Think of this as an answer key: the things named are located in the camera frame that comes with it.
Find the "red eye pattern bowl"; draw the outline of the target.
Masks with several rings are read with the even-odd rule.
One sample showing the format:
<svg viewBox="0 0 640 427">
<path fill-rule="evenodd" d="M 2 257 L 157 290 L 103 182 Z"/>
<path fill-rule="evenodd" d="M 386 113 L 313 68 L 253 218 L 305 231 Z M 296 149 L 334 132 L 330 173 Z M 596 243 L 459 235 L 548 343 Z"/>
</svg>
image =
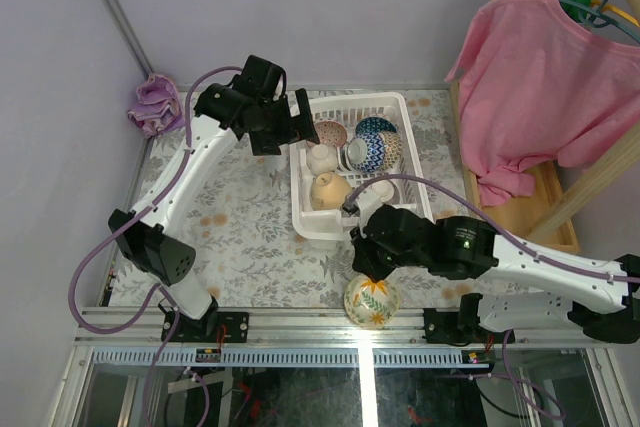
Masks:
<svg viewBox="0 0 640 427">
<path fill-rule="evenodd" d="M 348 140 L 346 128 L 339 122 L 332 120 L 321 120 L 314 123 L 315 131 L 318 135 L 319 144 L 342 147 Z"/>
</svg>

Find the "purple striped bowl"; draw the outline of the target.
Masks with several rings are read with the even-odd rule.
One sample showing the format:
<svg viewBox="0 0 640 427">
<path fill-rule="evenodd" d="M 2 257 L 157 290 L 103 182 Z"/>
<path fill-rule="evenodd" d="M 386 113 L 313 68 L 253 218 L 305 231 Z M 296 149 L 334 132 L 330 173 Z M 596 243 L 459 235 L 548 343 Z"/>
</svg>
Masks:
<svg viewBox="0 0 640 427">
<path fill-rule="evenodd" d="M 380 198 L 383 203 L 390 202 L 396 196 L 396 187 L 389 180 L 381 180 L 370 186 L 371 190 Z"/>
</svg>

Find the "yellow rimmed bottom bowl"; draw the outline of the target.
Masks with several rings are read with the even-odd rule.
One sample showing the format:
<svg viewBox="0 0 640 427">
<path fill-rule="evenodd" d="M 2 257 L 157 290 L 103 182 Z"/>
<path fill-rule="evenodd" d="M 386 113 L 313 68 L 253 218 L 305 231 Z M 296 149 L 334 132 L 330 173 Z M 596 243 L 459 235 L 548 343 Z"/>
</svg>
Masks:
<svg viewBox="0 0 640 427">
<path fill-rule="evenodd" d="M 340 209 L 352 190 L 344 177 L 334 172 L 320 174 L 310 188 L 311 207 L 316 211 Z"/>
</svg>

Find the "blue triangle pattern bowl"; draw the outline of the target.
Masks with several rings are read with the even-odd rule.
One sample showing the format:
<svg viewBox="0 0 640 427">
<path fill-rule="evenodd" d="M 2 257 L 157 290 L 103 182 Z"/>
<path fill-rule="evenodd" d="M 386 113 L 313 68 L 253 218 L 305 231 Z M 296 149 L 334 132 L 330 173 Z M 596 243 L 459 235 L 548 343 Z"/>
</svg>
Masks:
<svg viewBox="0 0 640 427">
<path fill-rule="evenodd" d="M 379 116 L 369 116 L 360 120 L 355 127 L 355 135 L 379 132 L 397 132 L 397 127 L 388 119 Z"/>
</svg>

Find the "orange flower pattern bowl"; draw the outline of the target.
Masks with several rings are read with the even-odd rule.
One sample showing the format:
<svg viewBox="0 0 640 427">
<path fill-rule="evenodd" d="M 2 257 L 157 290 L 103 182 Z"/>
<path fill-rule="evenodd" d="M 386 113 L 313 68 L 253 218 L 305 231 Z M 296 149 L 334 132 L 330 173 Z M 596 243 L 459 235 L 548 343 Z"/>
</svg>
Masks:
<svg viewBox="0 0 640 427">
<path fill-rule="evenodd" d="M 348 318 L 365 329 L 388 326 L 401 306 L 401 295 L 386 280 L 374 282 L 363 274 L 355 276 L 345 288 L 343 305 Z"/>
</svg>

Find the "brown checker pattern bowl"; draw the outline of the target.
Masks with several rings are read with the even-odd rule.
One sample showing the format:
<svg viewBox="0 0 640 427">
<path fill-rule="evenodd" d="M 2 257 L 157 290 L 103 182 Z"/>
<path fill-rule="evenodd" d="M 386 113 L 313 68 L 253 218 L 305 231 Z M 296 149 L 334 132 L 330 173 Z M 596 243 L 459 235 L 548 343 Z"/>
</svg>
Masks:
<svg viewBox="0 0 640 427">
<path fill-rule="evenodd" d="M 393 168 L 402 154 L 402 139 L 396 132 L 382 131 L 379 133 L 383 140 L 385 147 L 384 162 L 382 164 L 383 170 L 389 170 Z"/>
</svg>

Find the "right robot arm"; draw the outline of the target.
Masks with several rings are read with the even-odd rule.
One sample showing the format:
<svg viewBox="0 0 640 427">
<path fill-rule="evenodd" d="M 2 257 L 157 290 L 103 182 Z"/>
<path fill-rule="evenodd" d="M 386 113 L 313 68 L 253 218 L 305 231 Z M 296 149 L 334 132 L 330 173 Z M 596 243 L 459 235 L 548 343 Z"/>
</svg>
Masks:
<svg viewBox="0 0 640 427">
<path fill-rule="evenodd" d="M 373 281 L 400 267 L 422 267 L 448 280 L 510 281 L 521 298 L 464 295 L 456 316 L 467 341 L 510 329 L 569 327 L 596 341 L 639 339 L 639 258 L 588 259 L 526 242 L 466 216 L 430 221 L 382 205 L 350 232 L 354 271 Z"/>
</svg>

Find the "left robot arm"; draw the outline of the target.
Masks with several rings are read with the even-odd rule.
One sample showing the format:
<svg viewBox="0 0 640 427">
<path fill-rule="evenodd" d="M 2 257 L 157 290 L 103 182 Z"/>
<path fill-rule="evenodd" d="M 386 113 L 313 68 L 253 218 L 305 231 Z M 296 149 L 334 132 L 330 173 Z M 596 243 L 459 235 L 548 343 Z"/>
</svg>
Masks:
<svg viewBox="0 0 640 427">
<path fill-rule="evenodd" d="M 217 164 L 243 137 L 256 156 L 277 156 L 284 145 L 319 140 L 307 93 L 295 92 L 290 111 L 285 70 L 251 55 L 227 84 L 209 85 L 184 102 L 185 137 L 152 189 L 130 211 L 108 221 L 121 254 L 168 292 L 197 341 L 212 339 L 219 318 L 214 300 L 193 270 L 196 253 L 179 240 L 189 204 Z"/>
</svg>

